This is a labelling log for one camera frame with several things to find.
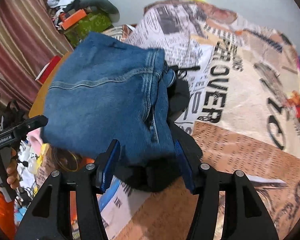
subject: striped curtain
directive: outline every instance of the striped curtain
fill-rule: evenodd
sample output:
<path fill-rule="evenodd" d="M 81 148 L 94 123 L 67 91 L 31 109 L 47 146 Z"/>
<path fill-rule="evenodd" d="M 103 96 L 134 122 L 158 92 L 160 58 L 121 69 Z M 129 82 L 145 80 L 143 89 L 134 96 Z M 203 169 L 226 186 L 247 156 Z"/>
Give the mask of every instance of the striped curtain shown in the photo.
<path fill-rule="evenodd" d="M 55 56 L 72 51 L 49 18 L 47 0 L 0 0 L 0 94 L 31 108 L 40 85 L 35 81 Z"/>

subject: orange box lid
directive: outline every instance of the orange box lid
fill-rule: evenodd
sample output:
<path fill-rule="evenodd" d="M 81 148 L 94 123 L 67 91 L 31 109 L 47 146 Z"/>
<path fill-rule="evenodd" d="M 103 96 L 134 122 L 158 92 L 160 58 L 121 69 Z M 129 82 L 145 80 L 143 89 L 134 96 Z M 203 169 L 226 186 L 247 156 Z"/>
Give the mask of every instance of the orange box lid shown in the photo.
<path fill-rule="evenodd" d="M 66 30 L 85 16 L 87 16 L 86 12 L 83 9 L 80 9 L 61 23 L 61 26 Z"/>

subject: pink cloth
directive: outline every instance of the pink cloth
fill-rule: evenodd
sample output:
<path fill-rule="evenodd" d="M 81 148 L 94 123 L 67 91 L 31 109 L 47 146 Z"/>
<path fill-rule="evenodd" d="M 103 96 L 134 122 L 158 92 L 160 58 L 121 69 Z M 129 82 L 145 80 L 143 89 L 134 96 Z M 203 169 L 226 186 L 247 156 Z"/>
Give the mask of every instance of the pink cloth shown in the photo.
<path fill-rule="evenodd" d="M 35 129 L 31 132 L 28 132 L 27 137 L 29 142 L 34 150 L 35 154 L 40 156 L 41 145 L 43 144 L 42 139 L 40 137 L 41 128 Z"/>

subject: blue jeans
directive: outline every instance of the blue jeans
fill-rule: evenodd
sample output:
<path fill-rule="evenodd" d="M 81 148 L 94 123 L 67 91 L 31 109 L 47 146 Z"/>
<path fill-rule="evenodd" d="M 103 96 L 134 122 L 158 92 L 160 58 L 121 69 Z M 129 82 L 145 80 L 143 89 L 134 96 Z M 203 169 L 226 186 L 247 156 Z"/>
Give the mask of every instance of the blue jeans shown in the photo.
<path fill-rule="evenodd" d="M 91 32 L 49 87 L 42 139 L 90 158 L 118 139 L 125 165 L 173 156 L 166 119 L 167 87 L 174 80 L 163 49 L 140 49 Z"/>

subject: human hand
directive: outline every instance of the human hand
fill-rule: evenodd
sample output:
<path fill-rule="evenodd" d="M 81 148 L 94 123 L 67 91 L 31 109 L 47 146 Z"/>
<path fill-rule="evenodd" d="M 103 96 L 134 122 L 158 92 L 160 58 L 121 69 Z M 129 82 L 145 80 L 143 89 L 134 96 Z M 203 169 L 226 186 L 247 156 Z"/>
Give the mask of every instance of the human hand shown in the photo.
<path fill-rule="evenodd" d="M 11 149 L 11 156 L 15 156 L 17 153 L 14 149 Z M 16 189 L 19 187 L 19 180 L 18 180 L 18 171 L 17 171 L 17 161 L 15 159 L 11 159 L 11 162 L 7 168 L 7 182 L 11 188 Z"/>

